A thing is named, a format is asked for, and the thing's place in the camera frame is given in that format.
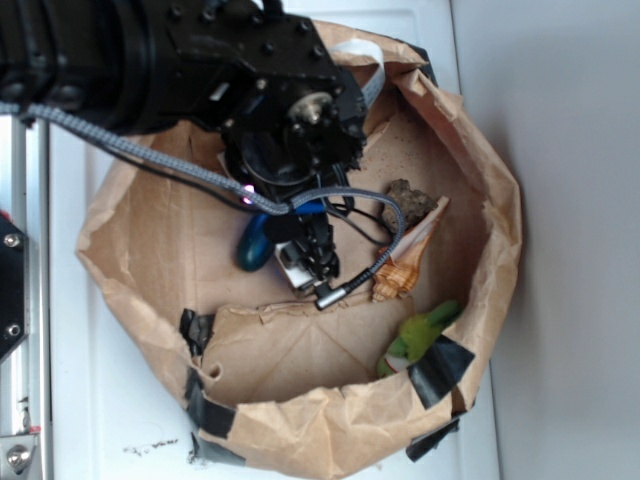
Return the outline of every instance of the conch shell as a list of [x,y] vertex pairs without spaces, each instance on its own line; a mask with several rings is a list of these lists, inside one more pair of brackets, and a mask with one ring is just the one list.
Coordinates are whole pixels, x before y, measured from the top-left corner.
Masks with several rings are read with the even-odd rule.
[[438,207],[402,237],[391,257],[373,277],[376,282],[373,286],[374,302],[405,296],[416,286],[422,255],[447,205],[449,198],[440,197]]

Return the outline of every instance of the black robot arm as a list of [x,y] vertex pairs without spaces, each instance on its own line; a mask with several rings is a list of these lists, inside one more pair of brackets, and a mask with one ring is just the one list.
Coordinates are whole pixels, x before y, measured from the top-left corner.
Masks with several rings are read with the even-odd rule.
[[[347,186],[358,167],[363,94],[313,23],[280,1],[2,3],[0,102],[56,107],[127,135],[190,120],[220,132],[230,174],[275,202]],[[339,272],[326,217],[296,214],[282,254],[316,293]]]

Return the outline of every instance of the green toy parrot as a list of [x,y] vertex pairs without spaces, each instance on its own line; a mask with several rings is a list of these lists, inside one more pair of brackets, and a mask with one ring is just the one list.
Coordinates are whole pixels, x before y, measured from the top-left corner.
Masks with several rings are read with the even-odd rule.
[[436,338],[458,319],[461,311],[458,302],[449,300],[429,313],[414,315],[402,322],[398,336],[378,360],[378,377],[393,375],[420,360]]

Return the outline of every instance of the crumpled paper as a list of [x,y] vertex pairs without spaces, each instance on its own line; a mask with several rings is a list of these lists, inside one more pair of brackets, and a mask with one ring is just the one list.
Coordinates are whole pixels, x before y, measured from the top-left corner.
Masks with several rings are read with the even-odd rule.
[[[249,218],[178,182],[115,163],[91,206],[78,256],[154,374],[186,408],[189,369],[207,396],[237,409],[227,439],[202,438],[248,466],[342,478],[405,448],[473,405],[517,278],[519,187],[475,127],[462,98],[436,88],[407,45],[317,23],[327,46],[377,42],[387,84],[372,108],[369,145],[352,186],[386,191],[396,178],[451,198],[412,297],[368,301],[371,284],[319,314],[299,304],[273,263],[246,273],[233,253]],[[366,75],[367,57],[336,57]],[[220,171],[218,135],[183,122],[141,142]],[[377,212],[377,206],[365,206]],[[342,278],[371,264],[375,247],[343,224]],[[462,381],[425,410],[406,372],[373,381],[396,325],[443,300],[466,305],[445,335],[475,353]],[[217,312],[214,336],[192,359],[178,331],[184,308]]]

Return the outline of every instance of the black tape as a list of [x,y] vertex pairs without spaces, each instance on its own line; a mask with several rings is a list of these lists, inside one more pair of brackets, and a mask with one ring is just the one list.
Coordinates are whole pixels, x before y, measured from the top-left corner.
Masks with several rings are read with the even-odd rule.
[[420,67],[420,71],[427,77],[429,77],[431,83],[433,83],[437,87],[438,80],[436,80],[436,72],[433,71],[433,65],[431,64],[431,60],[429,60],[429,54],[427,53],[427,51],[424,48],[416,47],[415,45],[411,45],[410,43],[407,43],[407,45],[409,45],[418,55],[420,55],[424,59],[425,62],[427,62]]
[[202,389],[202,382],[195,370],[191,370],[187,380],[185,397],[189,400],[187,413],[198,428],[218,438],[227,438],[236,411],[233,408],[207,400]]
[[412,462],[417,462],[434,448],[437,448],[440,442],[450,433],[457,432],[460,429],[460,418],[454,418],[444,427],[423,437],[416,438],[407,447],[407,457]]
[[180,318],[180,333],[189,345],[192,357],[202,355],[211,339],[215,315],[198,315],[193,310],[184,309]]
[[447,396],[462,380],[475,355],[444,335],[408,369],[425,410]]
[[226,463],[238,467],[244,467],[247,463],[240,455],[236,455],[222,445],[198,438],[193,433],[191,434],[191,440],[193,441],[193,458],[204,458],[210,462]]

